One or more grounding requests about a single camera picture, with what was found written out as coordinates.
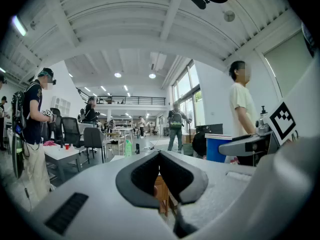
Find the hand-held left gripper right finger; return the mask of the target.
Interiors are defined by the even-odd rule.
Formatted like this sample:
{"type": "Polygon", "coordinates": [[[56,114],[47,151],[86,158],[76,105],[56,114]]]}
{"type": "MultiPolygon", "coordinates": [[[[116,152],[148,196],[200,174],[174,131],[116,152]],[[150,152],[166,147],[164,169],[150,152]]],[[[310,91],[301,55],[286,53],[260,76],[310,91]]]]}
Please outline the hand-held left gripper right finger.
{"type": "Polygon", "coordinates": [[[253,168],[160,151],[160,173],[178,202],[179,238],[255,238],[242,196],[253,168]]]}

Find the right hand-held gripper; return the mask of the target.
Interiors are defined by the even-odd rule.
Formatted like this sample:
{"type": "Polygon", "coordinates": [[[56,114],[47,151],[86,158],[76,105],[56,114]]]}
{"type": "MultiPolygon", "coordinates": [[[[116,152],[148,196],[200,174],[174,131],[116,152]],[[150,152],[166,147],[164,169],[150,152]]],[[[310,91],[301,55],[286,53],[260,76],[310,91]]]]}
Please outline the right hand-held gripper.
{"type": "Polygon", "coordinates": [[[260,117],[255,123],[256,134],[239,136],[226,144],[221,144],[218,147],[219,153],[225,156],[252,156],[254,144],[254,159],[259,160],[265,155],[276,153],[284,144],[294,142],[299,138],[298,131],[294,130],[296,123],[284,102],[271,117],[271,123],[273,123],[275,130],[272,130],[264,121],[267,114],[268,112],[263,105],[260,117]]]}

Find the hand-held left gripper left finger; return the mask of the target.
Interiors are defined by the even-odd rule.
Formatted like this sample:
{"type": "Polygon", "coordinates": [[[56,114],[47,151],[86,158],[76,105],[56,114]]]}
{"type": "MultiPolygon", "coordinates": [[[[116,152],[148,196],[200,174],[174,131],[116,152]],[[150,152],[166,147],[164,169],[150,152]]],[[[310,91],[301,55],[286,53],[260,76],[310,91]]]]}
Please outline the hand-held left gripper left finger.
{"type": "Polygon", "coordinates": [[[33,209],[32,227],[46,240],[175,240],[156,209],[133,206],[116,187],[118,172],[143,157],[133,155],[83,170],[33,209]],[[73,194],[83,194],[87,199],[65,232],[59,234],[46,222],[73,194]]]}

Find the white flat stack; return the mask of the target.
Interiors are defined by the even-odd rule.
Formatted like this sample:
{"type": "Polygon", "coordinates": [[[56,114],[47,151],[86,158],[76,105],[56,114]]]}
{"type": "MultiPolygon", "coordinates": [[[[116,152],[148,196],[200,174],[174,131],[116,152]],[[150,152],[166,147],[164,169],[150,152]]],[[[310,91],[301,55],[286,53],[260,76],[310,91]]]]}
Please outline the white flat stack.
{"type": "Polygon", "coordinates": [[[228,134],[213,134],[213,133],[206,133],[205,138],[215,139],[215,140],[228,140],[228,141],[231,141],[233,139],[233,137],[228,134]]]}

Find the black box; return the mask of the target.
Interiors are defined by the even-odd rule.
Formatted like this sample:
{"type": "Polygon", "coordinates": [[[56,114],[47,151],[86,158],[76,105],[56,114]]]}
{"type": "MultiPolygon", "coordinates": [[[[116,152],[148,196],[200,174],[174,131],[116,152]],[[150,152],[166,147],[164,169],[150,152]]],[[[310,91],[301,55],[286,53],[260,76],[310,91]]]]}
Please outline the black box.
{"type": "Polygon", "coordinates": [[[205,134],[223,134],[223,124],[207,124],[196,126],[196,133],[205,133],[205,134]]]}

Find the black round bag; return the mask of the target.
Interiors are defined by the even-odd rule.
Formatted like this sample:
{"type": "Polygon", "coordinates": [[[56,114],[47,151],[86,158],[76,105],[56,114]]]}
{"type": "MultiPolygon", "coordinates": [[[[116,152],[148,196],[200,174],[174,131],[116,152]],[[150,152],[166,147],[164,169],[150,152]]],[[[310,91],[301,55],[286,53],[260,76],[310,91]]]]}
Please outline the black round bag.
{"type": "Polygon", "coordinates": [[[198,132],[194,135],[192,141],[193,151],[198,157],[203,158],[207,155],[207,139],[204,132],[198,132]]]}

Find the wooden sink cabinet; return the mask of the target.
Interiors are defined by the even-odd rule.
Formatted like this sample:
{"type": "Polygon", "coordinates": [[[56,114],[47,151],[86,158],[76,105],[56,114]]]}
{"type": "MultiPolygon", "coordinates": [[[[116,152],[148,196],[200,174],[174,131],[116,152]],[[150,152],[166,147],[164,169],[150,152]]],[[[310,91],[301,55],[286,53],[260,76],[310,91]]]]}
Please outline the wooden sink cabinet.
{"type": "Polygon", "coordinates": [[[154,183],[155,198],[159,201],[159,213],[164,214],[166,217],[169,211],[173,216],[177,216],[178,202],[169,191],[163,177],[159,174],[154,183]]]}

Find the black mesh office chair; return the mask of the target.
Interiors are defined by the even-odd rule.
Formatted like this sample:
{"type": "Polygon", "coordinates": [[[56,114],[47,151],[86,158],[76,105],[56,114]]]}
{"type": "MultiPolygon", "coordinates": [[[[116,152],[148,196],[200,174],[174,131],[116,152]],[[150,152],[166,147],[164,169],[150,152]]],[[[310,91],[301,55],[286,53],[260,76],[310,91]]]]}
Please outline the black mesh office chair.
{"type": "Polygon", "coordinates": [[[53,140],[56,144],[60,145],[63,140],[62,134],[62,117],[61,112],[58,108],[51,107],[50,110],[56,115],[55,122],[49,124],[49,130],[51,132],[51,140],[53,140]]]}
{"type": "Polygon", "coordinates": [[[82,148],[84,147],[84,141],[81,140],[81,133],[79,130],[78,121],[73,117],[62,117],[62,132],[63,139],[62,144],[65,148],[66,145],[69,146],[69,150],[71,150],[71,145],[73,145],[73,149],[77,150],[79,154],[82,152],[82,148]]]}

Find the large glass window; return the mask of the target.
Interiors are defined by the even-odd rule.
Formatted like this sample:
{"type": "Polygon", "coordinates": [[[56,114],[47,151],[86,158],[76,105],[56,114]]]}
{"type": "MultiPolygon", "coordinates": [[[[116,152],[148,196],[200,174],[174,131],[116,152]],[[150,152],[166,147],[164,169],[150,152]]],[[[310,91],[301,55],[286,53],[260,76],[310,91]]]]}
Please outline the large glass window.
{"type": "Polygon", "coordinates": [[[179,104],[180,110],[191,121],[190,126],[184,126],[182,132],[196,129],[205,124],[205,112],[200,81],[195,62],[191,60],[171,85],[174,103],[179,104]]]}

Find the black green hanging pack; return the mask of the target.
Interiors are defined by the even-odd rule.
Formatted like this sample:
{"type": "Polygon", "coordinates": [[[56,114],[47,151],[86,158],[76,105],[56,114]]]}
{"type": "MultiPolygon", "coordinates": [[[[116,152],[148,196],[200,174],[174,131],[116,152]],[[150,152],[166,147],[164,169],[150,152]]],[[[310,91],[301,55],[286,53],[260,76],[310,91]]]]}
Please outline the black green hanging pack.
{"type": "Polygon", "coordinates": [[[24,170],[24,145],[21,138],[14,133],[12,137],[12,164],[14,175],[19,179],[24,170]]]}

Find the white shelf cabinet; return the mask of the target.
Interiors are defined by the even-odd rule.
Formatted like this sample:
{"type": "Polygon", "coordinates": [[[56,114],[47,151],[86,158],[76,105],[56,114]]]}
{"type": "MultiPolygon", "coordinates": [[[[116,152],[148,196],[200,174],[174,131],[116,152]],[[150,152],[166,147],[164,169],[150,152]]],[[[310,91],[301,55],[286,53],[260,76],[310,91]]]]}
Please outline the white shelf cabinet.
{"type": "Polygon", "coordinates": [[[51,99],[51,107],[58,109],[62,117],[69,117],[71,111],[71,102],[59,96],[53,96],[51,99]]]}

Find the pale roller blind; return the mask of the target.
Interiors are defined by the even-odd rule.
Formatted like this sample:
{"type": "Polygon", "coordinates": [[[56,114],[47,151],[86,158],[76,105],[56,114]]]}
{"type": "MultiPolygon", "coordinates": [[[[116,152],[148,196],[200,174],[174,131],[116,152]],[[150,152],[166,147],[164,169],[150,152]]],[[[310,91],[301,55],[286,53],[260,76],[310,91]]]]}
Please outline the pale roller blind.
{"type": "Polygon", "coordinates": [[[302,31],[265,53],[264,57],[275,75],[283,97],[303,76],[312,60],[302,31]]]}

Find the black mezzanine railing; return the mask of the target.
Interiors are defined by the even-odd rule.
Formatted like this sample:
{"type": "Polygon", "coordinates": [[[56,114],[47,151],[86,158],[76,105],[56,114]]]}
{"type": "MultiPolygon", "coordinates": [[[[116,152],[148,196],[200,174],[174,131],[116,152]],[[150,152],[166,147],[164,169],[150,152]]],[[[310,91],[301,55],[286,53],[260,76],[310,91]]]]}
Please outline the black mezzanine railing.
{"type": "Polygon", "coordinates": [[[165,106],[165,97],[149,97],[149,96],[98,96],[97,103],[115,104],[115,105],[150,105],[150,106],[165,106]]]}

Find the tube ceiling light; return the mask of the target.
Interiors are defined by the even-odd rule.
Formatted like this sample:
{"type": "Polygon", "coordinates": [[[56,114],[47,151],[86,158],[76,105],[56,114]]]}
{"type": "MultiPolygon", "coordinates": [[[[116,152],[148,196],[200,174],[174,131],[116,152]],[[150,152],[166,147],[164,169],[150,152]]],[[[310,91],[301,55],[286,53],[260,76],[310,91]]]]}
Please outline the tube ceiling light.
{"type": "Polygon", "coordinates": [[[11,18],[11,22],[14,25],[14,27],[18,30],[18,32],[24,37],[27,34],[26,27],[22,24],[22,22],[19,20],[17,15],[14,15],[11,18]]]}

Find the white table dark frame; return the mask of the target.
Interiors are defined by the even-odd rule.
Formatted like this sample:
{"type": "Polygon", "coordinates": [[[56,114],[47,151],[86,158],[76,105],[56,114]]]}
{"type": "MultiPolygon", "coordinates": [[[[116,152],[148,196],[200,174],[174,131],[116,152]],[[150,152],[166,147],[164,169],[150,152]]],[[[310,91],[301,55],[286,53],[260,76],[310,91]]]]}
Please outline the white table dark frame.
{"type": "Polygon", "coordinates": [[[64,168],[63,168],[64,165],[75,161],[78,172],[81,171],[82,166],[80,163],[80,154],[82,151],[80,149],[77,149],[77,148],[65,149],[60,145],[55,145],[55,146],[43,146],[43,150],[44,150],[46,161],[57,166],[62,183],[66,181],[64,168]]]}

